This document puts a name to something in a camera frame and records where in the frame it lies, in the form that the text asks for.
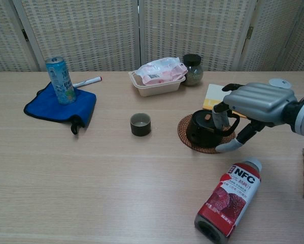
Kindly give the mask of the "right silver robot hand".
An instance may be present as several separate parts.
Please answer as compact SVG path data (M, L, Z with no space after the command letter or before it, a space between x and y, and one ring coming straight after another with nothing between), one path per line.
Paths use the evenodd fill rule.
M264 83L246 85L228 84L223 89L230 94L212 109L215 127L221 130L228 126L228 112L235 111L250 120L235 139L216 147L219 153L233 151L243 146L264 127L283 125L283 110L289 103L297 102L291 89Z

